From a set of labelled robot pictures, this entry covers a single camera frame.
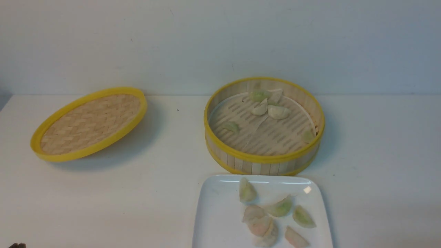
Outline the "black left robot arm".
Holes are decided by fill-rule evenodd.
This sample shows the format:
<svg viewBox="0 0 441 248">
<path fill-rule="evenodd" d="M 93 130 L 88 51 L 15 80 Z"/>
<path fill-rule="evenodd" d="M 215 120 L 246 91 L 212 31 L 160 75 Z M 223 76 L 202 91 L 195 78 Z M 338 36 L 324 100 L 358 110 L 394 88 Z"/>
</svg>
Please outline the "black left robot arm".
<svg viewBox="0 0 441 248">
<path fill-rule="evenodd" d="M 13 243 L 9 248 L 27 248 L 25 243 Z"/>
</svg>

